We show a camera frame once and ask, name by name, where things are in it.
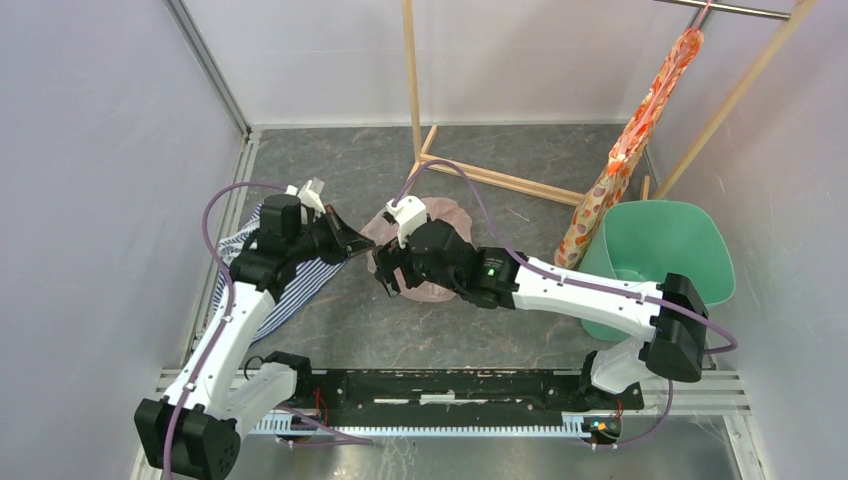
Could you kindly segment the pink translucent trash bag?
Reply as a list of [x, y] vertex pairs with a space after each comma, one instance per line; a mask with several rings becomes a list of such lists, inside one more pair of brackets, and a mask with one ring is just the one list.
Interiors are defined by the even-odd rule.
[[[473, 220], [467, 211], [455, 200], [446, 197], [424, 197], [421, 199], [432, 220], [442, 220], [451, 225], [460, 237], [470, 243], [472, 241], [471, 227]], [[390, 224], [384, 217], [382, 208], [360, 231], [361, 234], [373, 240], [376, 245], [383, 245], [396, 237], [397, 226]], [[430, 282], [423, 282], [415, 288], [408, 288], [400, 270], [395, 271], [400, 296], [416, 302], [441, 303], [456, 297], [450, 290]]]

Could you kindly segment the green plastic trash bin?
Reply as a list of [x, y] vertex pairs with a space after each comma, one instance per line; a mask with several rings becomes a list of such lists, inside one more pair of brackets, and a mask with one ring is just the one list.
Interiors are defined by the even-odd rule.
[[734, 267], [724, 238], [700, 207], [676, 201], [629, 201], [604, 216], [577, 271], [630, 287], [687, 277], [707, 308], [735, 292]]

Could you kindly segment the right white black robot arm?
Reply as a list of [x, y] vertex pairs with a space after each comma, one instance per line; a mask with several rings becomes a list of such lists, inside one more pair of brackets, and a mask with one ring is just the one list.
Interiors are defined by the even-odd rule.
[[625, 333], [587, 357], [577, 392], [591, 408], [648, 378], [702, 378], [707, 308], [683, 275], [634, 282], [570, 271], [502, 247], [475, 247], [442, 220], [379, 246], [372, 257], [391, 296], [429, 282], [479, 308], [552, 312]]

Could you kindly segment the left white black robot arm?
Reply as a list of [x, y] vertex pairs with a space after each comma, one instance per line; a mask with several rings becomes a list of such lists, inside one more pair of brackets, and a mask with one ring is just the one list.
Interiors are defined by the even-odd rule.
[[307, 282], [375, 245], [329, 204], [276, 194], [256, 208], [252, 223], [230, 240], [224, 291], [187, 364], [158, 400], [144, 399], [134, 422], [149, 464], [166, 479], [224, 479], [244, 438], [279, 404], [306, 405], [314, 394], [307, 358], [267, 356], [239, 388], [232, 383], [273, 310], [311, 299]]

